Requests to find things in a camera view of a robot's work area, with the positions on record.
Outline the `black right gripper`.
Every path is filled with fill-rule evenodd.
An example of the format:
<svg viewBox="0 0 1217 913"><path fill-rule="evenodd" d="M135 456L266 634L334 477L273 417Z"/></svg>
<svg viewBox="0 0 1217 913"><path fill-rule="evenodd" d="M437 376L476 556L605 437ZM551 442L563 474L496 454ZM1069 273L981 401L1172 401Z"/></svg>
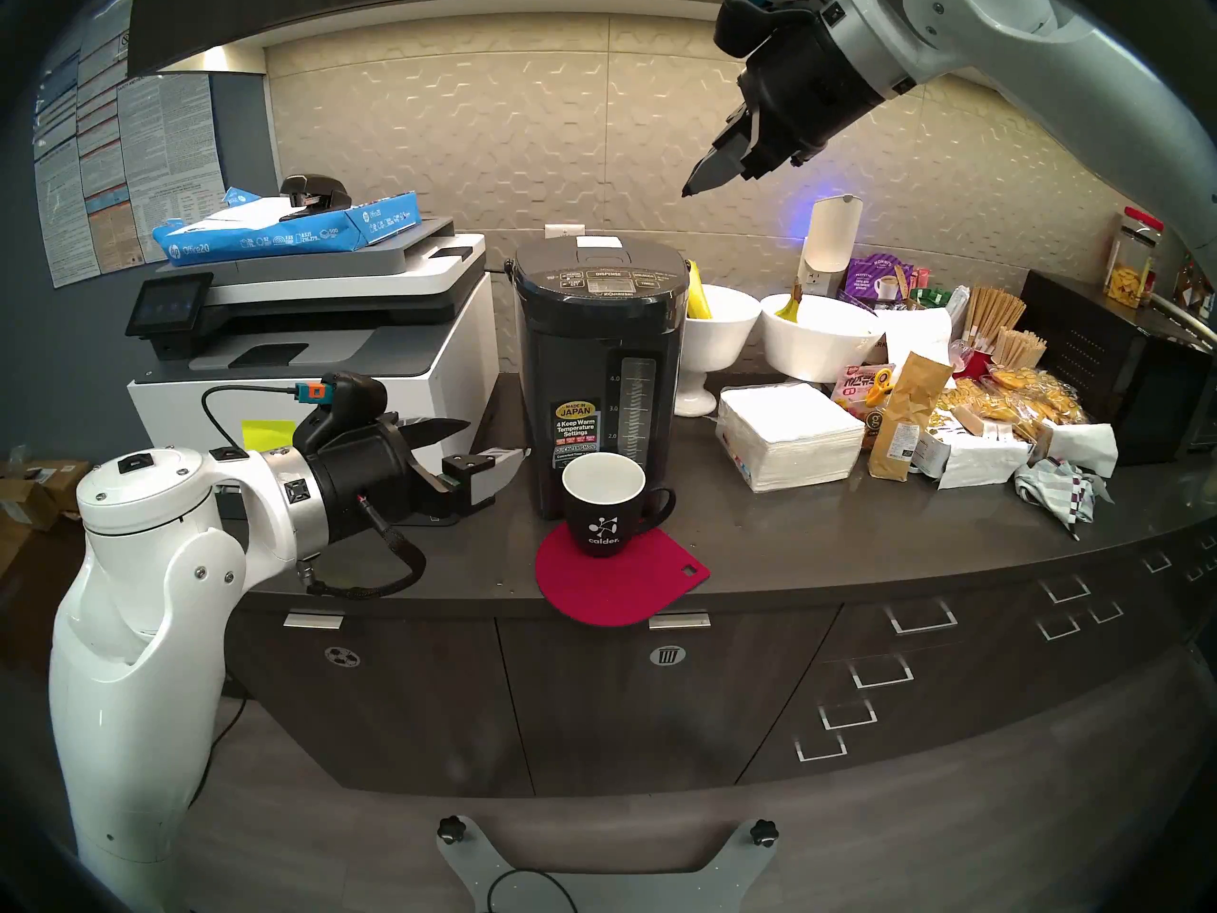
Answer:
<svg viewBox="0 0 1217 913"><path fill-rule="evenodd" d="M742 15L744 103L694 167L683 196L808 161L899 93L899 61L860 15Z"/></svg>

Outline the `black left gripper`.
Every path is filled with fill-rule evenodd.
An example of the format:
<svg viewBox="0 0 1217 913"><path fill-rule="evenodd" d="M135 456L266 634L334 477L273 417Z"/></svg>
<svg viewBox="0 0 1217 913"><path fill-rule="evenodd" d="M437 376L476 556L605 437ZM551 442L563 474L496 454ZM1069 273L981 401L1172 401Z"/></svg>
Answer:
<svg viewBox="0 0 1217 913"><path fill-rule="evenodd" d="M466 517L495 500L526 463L528 448L489 448L442 459L442 478L413 448L439 444L467 429L452 418L375 418L340 429L336 418L307 418L307 464L320 491L333 544L372 527L363 495L387 523L413 515Z"/></svg>

